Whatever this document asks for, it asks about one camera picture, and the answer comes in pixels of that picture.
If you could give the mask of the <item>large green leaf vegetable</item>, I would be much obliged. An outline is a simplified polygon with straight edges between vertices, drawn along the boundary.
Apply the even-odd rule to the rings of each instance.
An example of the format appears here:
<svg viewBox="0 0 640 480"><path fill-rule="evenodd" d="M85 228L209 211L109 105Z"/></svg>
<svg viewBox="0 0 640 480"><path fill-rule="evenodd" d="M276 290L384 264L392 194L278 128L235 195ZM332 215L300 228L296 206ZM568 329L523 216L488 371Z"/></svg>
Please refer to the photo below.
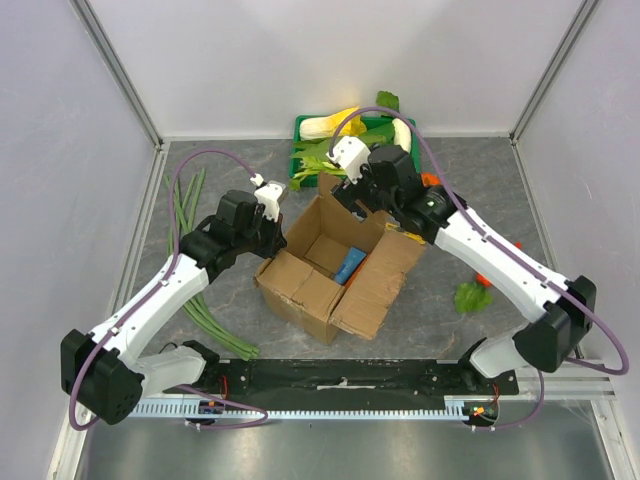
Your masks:
<svg viewBox="0 0 640 480"><path fill-rule="evenodd" d="M365 145L372 144L389 145L393 143L395 130L391 123L383 124L367 130L357 136ZM317 140L300 140L294 143L294 151L290 155L292 159L307 157L325 157L329 148L330 138Z"/></svg>

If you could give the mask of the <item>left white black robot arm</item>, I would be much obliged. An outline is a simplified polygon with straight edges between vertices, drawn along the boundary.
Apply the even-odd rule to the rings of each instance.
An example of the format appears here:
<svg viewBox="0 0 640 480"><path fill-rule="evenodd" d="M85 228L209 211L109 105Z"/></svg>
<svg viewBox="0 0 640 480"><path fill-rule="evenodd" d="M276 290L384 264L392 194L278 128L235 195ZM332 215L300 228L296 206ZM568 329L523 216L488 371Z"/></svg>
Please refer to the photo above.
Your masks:
<svg viewBox="0 0 640 480"><path fill-rule="evenodd" d="M144 356L171 317L201 293L238 256L274 257L286 245L280 204L284 185L270 181L249 193L228 191L215 214L179 243L161 270L118 312L88 333L71 330L61 341L61 387L72 405L115 425L139 401L178 385L208 393L219 382L217 356L196 341Z"/></svg>

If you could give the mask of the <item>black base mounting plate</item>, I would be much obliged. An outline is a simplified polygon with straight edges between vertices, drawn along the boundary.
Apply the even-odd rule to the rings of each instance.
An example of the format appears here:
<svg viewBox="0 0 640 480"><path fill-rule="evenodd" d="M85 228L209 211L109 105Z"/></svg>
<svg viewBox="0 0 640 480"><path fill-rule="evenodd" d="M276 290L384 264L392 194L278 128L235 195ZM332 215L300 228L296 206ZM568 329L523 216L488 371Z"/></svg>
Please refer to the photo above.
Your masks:
<svg viewBox="0 0 640 480"><path fill-rule="evenodd" d="M515 372L484 379L433 359L257 359L209 364L194 388L270 411L436 410L446 396L515 396Z"/></svg>

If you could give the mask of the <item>white green leek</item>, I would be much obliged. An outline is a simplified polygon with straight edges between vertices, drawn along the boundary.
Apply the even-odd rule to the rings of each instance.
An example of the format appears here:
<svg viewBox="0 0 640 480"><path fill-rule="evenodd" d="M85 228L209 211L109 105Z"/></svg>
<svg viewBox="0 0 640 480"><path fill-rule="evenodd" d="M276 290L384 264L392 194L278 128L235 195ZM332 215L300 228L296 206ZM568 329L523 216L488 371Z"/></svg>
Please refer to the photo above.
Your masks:
<svg viewBox="0 0 640 480"><path fill-rule="evenodd" d="M289 188L293 191L299 191L305 185L309 185L313 179L318 180L320 173L337 177L345 176L344 170L331 163L328 159L314 156L294 158Z"/></svg>

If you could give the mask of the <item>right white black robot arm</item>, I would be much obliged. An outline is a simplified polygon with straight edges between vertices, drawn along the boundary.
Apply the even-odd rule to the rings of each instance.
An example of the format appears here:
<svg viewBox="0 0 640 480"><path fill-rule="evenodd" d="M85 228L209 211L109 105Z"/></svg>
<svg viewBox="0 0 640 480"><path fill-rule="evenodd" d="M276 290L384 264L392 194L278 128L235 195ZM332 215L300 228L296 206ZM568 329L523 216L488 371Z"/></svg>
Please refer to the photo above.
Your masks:
<svg viewBox="0 0 640 480"><path fill-rule="evenodd" d="M506 371L530 365L553 373L591 330L583 307L593 308L594 283L553 272L508 243L457 195L426 186L410 155L397 145L368 148L354 137L334 147L329 160L345 179L332 194L360 217L384 211L405 231L464 261L497 287L527 323L521 329L474 344L458 381L477 394Z"/></svg>

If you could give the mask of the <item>orange carrot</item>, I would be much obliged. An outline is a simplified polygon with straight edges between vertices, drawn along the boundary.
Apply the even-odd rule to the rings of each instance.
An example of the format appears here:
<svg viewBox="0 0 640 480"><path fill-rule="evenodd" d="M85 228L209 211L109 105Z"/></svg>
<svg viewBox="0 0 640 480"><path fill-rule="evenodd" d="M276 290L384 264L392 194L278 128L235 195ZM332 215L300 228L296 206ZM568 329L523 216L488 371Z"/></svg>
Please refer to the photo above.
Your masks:
<svg viewBox="0 0 640 480"><path fill-rule="evenodd" d="M517 249L521 249L522 248L522 244L520 242L515 242L514 246ZM477 272L476 275L475 275L475 281L479 285L481 285L481 286L483 286L485 288L490 288L490 287L493 286L493 284L489 281L489 279L487 277L485 277L484 275L482 275L481 273L479 273L479 272Z"/></svg>

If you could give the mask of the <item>napa cabbage with yellow leaves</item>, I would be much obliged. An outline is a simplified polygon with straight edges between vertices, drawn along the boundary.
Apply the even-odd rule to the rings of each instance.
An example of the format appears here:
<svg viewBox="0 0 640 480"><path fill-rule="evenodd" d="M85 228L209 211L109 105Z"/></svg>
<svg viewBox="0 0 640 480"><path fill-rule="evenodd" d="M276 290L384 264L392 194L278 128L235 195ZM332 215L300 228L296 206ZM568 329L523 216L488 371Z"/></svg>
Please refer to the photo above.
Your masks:
<svg viewBox="0 0 640 480"><path fill-rule="evenodd" d="M324 117L310 117L300 122L298 129L301 140L316 140L331 137L346 117L356 111L351 107ZM351 118L339 131L339 135L358 136L367 131L360 115Z"/></svg>

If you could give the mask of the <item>brown cardboard express box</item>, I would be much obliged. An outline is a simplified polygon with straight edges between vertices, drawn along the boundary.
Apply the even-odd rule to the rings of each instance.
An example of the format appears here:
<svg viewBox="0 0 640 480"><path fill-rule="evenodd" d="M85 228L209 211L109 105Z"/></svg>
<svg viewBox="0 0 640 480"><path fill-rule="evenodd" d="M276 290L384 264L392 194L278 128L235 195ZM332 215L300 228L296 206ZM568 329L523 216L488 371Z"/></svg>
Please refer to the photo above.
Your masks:
<svg viewBox="0 0 640 480"><path fill-rule="evenodd" d="M340 330L373 339L425 251L424 241L392 227L384 212L357 220L332 196L338 183L320 175L286 247L254 276L272 312L324 344Z"/></svg>

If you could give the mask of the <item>white radish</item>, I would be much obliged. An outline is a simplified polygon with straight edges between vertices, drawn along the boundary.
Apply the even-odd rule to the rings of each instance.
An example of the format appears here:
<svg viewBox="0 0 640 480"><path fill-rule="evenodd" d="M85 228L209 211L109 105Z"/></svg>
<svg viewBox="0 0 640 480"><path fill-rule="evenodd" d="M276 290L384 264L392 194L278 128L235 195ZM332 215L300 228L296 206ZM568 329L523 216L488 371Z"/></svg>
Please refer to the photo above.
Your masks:
<svg viewBox="0 0 640 480"><path fill-rule="evenodd" d="M393 143L406 153L410 153L412 149L412 131L410 127L399 118L392 120L392 126L394 129Z"/></svg>

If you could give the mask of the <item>green long beans bundle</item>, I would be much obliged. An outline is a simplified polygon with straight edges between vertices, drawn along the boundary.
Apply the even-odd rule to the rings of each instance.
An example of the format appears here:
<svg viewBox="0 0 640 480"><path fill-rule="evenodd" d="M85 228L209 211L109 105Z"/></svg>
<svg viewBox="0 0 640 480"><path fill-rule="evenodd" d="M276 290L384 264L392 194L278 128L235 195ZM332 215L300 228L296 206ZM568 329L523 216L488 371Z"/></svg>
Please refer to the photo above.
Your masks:
<svg viewBox="0 0 640 480"><path fill-rule="evenodd" d="M197 213L205 179L206 171L202 169L191 177L185 193L181 192L180 181L176 181L174 188L174 217L179 234L191 233L194 228L195 214ZM209 310L202 293L198 293L190 299L183 307L183 310L195 325L240 359L253 360L258 358L259 348L224 328Z"/></svg>

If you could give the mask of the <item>green leaf behind tray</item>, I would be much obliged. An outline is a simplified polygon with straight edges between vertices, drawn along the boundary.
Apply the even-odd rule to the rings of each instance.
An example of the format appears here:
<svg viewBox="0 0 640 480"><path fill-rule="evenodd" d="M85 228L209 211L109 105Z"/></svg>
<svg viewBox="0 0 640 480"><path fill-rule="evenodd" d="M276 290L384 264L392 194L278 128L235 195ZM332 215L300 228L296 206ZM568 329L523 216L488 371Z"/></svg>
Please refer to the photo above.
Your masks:
<svg viewBox="0 0 640 480"><path fill-rule="evenodd" d="M376 105L378 107L393 110L395 112L400 111L399 97L392 92L380 90L376 94Z"/></svg>

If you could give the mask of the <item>blue tube product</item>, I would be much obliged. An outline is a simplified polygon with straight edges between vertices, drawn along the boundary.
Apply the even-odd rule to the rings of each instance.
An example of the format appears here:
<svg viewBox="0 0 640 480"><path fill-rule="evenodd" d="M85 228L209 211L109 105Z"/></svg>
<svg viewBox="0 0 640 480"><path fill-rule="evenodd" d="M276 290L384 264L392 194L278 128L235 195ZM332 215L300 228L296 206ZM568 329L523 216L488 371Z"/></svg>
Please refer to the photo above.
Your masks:
<svg viewBox="0 0 640 480"><path fill-rule="evenodd" d="M351 274L366 257L366 252L356 247L351 247L338 271L334 274L333 280L339 285L345 285Z"/></svg>

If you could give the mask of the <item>small orange pumpkin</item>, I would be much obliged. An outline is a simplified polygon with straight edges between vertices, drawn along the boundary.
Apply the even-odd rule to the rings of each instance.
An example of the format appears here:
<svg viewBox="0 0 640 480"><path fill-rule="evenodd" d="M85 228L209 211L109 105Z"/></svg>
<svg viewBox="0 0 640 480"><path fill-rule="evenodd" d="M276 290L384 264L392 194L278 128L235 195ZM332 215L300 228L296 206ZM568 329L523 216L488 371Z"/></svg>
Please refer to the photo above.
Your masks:
<svg viewBox="0 0 640 480"><path fill-rule="evenodd" d="M437 186L441 184L440 179L432 173L423 172L421 174L421 180L425 187Z"/></svg>

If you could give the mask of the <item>green plastic vegetable tray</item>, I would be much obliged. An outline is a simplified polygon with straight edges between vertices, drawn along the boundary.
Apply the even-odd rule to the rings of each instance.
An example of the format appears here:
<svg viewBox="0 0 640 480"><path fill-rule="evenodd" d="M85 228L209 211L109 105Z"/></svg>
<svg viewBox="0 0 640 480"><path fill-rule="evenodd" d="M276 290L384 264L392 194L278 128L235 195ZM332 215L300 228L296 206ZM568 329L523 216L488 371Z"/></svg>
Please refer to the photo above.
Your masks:
<svg viewBox="0 0 640 480"><path fill-rule="evenodd" d="M338 124L332 116L301 115L296 118L289 161L290 185L294 190L316 187L320 173L339 175L339 169L326 157L330 136ZM341 133L351 134L354 128L367 146L380 143L406 148L415 169L421 171L418 138L402 121L391 117L357 117Z"/></svg>

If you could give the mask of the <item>yellow utility knife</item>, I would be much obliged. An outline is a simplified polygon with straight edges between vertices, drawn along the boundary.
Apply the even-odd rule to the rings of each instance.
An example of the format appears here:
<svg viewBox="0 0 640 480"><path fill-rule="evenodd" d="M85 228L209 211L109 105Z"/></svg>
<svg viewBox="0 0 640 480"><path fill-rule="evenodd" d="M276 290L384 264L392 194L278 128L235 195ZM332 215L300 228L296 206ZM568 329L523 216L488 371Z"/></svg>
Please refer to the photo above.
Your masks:
<svg viewBox="0 0 640 480"><path fill-rule="evenodd" d="M400 227L399 225L387 222L387 223L385 223L385 229L387 231L393 231L393 232L402 234L405 237L410 238L411 240L419 243L420 245L425 245L426 244L426 241L420 235L410 233L410 232L406 231L405 229L403 229L402 227Z"/></svg>

